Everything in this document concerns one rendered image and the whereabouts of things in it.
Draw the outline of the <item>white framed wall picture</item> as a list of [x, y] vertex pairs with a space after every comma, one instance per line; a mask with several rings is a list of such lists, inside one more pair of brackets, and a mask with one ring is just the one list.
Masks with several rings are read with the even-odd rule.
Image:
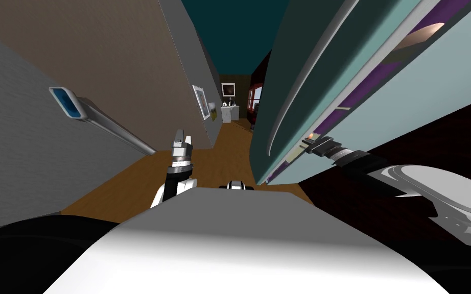
[[193, 85], [193, 90], [200, 107], [202, 118], [204, 120], [207, 120], [210, 117], [210, 108], [208, 105], [208, 101], [206, 100], [204, 89]]

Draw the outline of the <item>red framed window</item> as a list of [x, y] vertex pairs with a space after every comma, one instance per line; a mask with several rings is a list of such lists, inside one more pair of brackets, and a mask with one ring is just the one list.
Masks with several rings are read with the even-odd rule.
[[262, 92], [262, 83], [253, 84], [250, 86], [248, 91], [248, 101], [247, 101], [247, 112], [253, 113], [256, 106], [260, 102], [261, 92]]

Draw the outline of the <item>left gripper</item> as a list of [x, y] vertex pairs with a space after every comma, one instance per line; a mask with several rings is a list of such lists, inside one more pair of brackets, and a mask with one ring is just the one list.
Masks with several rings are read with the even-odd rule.
[[191, 135], [185, 138], [184, 130], [178, 129], [172, 144], [172, 164], [191, 164], [192, 150]]

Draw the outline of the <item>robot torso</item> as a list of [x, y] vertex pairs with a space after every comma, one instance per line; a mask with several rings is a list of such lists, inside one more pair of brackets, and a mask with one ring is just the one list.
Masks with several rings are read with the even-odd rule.
[[44, 294], [448, 294], [288, 192], [195, 187], [121, 223]]

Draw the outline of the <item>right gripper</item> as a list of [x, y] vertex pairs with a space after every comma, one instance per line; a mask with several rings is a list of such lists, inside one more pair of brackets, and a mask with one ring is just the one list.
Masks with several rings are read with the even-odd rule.
[[317, 140], [305, 138], [302, 142], [307, 145], [305, 148], [306, 153], [316, 154], [320, 157], [331, 157], [344, 150], [342, 144], [334, 141], [331, 137], [319, 137]]

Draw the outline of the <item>pale teal fridge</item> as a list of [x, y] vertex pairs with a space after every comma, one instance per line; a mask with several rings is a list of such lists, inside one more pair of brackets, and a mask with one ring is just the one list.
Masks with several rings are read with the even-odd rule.
[[330, 168], [303, 150], [310, 133], [367, 151], [470, 104], [471, 0], [399, 0], [263, 182], [297, 183]]

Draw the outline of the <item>dark teal fridge door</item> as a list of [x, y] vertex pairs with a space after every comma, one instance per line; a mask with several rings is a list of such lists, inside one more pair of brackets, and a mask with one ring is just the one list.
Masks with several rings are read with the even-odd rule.
[[[288, 111], [280, 111], [316, 46], [346, 1], [355, 5], [323, 51]], [[291, 0], [279, 27], [261, 92], [250, 165], [262, 183], [299, 138], [330, 84], [399, 0]]]

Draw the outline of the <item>white cabinet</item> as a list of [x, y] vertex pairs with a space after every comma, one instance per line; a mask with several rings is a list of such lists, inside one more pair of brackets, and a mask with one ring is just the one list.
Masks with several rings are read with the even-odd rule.
[[221, 107], [221, 116], [223, 123], [230, 123], [234, 120], [239, 120], [240, 106], [223, 106]]

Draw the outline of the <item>grey bar with blue end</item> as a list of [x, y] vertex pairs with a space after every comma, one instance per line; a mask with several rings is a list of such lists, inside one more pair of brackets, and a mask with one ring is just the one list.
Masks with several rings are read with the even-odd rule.
[[82, 97], [77, 97], [68, 88], [49, 87], [49, 92], [68, 118], [90, 123], [146, 156], [151, 156], [156, 152], [156, 149], [143, 142], [97, 107], [84, 101]]

